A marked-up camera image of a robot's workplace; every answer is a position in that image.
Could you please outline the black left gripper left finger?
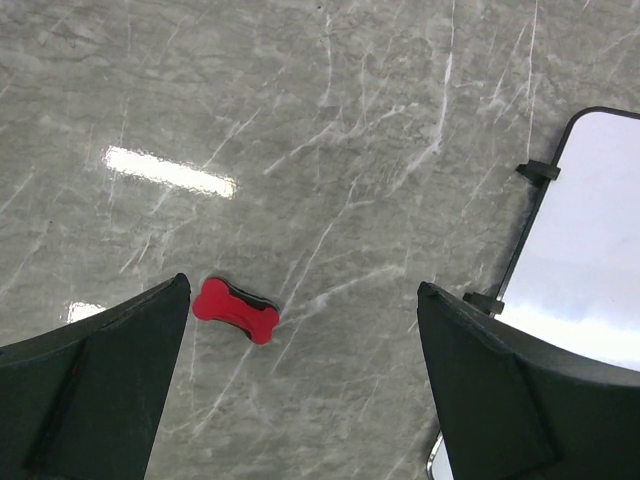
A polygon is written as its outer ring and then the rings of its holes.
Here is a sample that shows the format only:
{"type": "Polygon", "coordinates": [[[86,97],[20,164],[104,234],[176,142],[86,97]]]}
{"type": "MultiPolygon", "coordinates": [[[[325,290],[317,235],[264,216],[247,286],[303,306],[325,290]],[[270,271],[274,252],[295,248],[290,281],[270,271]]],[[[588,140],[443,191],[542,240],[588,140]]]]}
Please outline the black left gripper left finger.
{"type": "Polygon", "coordinates": [[[186,327],[178,274],[1,349],[4,479],[141,479],[186,327]]]}

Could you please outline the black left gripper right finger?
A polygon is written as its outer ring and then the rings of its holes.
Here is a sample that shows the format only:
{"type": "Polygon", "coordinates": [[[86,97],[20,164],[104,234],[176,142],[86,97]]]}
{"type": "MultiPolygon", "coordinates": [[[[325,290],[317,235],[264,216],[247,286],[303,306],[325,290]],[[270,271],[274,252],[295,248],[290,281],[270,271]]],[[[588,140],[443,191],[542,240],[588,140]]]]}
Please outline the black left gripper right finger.
{"type": "Polygon", "coordinates": [[[638,372],[519,331],[435,284],[417,297],[454,478],[638,478],[638,372]]]}

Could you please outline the white whiteboard black frame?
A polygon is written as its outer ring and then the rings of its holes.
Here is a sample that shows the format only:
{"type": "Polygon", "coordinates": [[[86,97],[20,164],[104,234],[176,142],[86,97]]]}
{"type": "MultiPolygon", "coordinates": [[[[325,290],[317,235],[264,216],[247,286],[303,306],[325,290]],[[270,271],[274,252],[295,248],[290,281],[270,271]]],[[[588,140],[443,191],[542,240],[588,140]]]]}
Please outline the white whiteboard black frame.
{"type": "MultiPolygon", "coordinates": [[[[578,112],[550,162],[518,167],[531,214],[493,294],[458,298],[577,355],[639,374],[639,117],[578,112]]],[[[439,432],[431,479],[454,478],[439,432]]]]}

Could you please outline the red bone-shaped eraser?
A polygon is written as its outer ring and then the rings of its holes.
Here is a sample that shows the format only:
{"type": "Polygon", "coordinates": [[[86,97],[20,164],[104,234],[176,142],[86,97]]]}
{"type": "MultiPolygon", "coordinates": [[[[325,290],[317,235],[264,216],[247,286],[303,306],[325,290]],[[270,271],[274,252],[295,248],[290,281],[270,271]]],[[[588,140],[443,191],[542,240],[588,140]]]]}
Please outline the red bone-shaped eraser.
{"type": "Polygon", "coordinates": [[[280,322],[277,305],[249,293],[222,277],[207,278],[192,306],[202,321],[220,321],[244,331],[257,345],[269,343],[280,322]]]}

